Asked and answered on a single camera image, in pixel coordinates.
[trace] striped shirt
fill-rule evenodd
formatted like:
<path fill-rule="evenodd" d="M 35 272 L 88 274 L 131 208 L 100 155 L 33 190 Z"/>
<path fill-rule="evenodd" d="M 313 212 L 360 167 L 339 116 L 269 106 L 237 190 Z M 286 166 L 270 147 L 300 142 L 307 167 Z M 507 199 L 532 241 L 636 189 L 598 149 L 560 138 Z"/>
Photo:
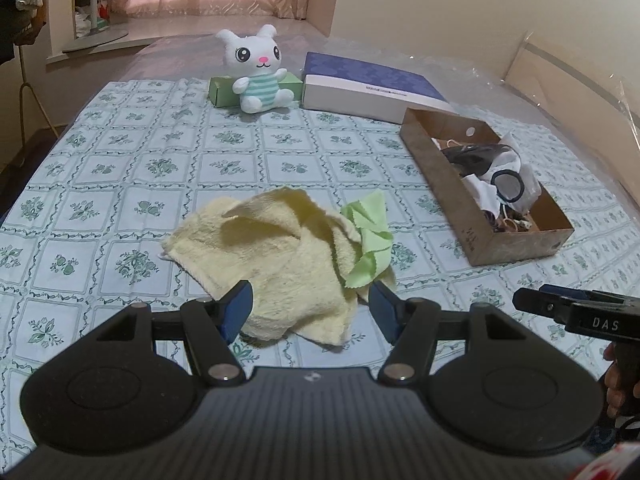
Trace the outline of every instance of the striped shirt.
<path fill-rule="evenodd" d="M 255 75 L 249 78 L 249 86 L 242 94 L 242 97 L 256 96 L 262 102 L 262 106 L 267 107 L 273 105 L 278 89 L 278 81 L 275 75 Z"/>

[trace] window sill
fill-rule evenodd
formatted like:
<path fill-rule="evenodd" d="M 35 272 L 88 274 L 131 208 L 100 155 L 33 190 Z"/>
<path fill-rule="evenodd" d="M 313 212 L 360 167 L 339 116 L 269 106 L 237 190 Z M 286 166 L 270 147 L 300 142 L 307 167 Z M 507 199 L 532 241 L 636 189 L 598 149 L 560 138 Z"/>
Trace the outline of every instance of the window sill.
<path fill-rule="evenodd" d="M 322 36 L 317 29 L 304 20 L 282 20 L 273 16 L 172 16 L 169 18 L 124 18 L 113 20 L 113 28 L 126 28 L 128 34 L 119 40 L 93 48 L 64 54 L 54 52 L 47 57 L 47 64 L 109 52 L 121 48 L 147 46 L 169 36 L 215 34 L 222 28 L 235 32 L 257 31 L 265 23 L 273 23 L 279 34 L 313 34 Z"/>

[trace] cardboard box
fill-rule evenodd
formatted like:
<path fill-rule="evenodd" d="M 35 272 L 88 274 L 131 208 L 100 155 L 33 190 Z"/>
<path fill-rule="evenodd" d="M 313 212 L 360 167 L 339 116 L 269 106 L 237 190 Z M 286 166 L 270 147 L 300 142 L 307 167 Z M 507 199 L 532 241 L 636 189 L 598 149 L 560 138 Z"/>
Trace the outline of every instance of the cardboard box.
<path fill-rule="evenodd" d="M 470 128 L 474 129 L 472 136 L 467 133 Z M 433 137 L 495 144 L 500 137 L 488 124 L 442 112 L 407 110 L 400 137 L 427 179 L 473 266 L 551 256 L 574 232 L 567 217 L 543 187 L 542 195 L 531 208 L 530 216 L 535 224 L 531 231 L 494 233 L 458 172 L 431 140 Z"/>
<path fill-rule="evenodd" d="M 234 94 L 232 86 L 235 79 L 229 76 L 212 77 L 209 81 L 209 99 L 216 108 L 229 108 L 240 105 L 240 96 Z M 280 88 L 288 88 L 293 92 L 294 101 L 302 99 L 302 81 L 291 72 L 278 83 Z"/>
<path fill-rule="evenodd" d="M 453 108 L 423 76 L 346 57 L 308 52 L 302 107 L 401 124 L 407 107 Z"/>

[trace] mattress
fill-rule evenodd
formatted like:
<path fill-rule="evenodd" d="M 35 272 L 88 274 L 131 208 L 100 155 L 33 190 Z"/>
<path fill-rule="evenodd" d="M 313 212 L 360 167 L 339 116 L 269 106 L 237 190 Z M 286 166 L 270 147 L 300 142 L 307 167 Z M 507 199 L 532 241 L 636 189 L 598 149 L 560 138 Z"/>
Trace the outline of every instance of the mattress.
<path fill-rule="evenodd" d="M 544 260 L 471 267 L 394 124 L 292 108 L 247 116 L 216 109 L 199 79 L 109 83 L 43 161 L 0 228 L 0 467 L 32 447 L 20 415 L 24 381 L 133 301 L 173 310 L 205 295 L 160 241 L 185 216 L 220 196 L 238 199 L 291 186 L 339 207 L 385 193 L 394 234 L 392 265 L 403 298 L 447 310 L 488 301 L 524 323 L 594 376 L 606 343 L 566 333 L 549 319 L 515 311 L 513 292 L 542 283 L 640 295 L 640 237 L 618 200 L 546 127 L 475 107 L 460 111 L 512 133 L 523 157 L 575 227 Z M 434 366 L 463 352 L 438 346 Z M 231 345 L 255 366 L 369 367 L 389 352 L 366 306 L 341 348 L 295 335 Z M 187 367 L 179 343 L 158 353 Z"/>

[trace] green cloth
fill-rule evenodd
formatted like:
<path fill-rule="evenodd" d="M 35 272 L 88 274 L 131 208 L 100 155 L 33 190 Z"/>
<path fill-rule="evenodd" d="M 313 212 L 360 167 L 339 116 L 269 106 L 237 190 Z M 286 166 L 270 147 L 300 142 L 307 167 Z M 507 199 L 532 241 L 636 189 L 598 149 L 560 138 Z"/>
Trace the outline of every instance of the green cloth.
<path fill-rule="evenodd" d="M 394 237 L 386 223 L 385 194 L 379 189 L 340 209 L 362 236 L 362 256 L 343 276 L 347 288 L 360 288 L 375 280 L 391 264 Z"/>

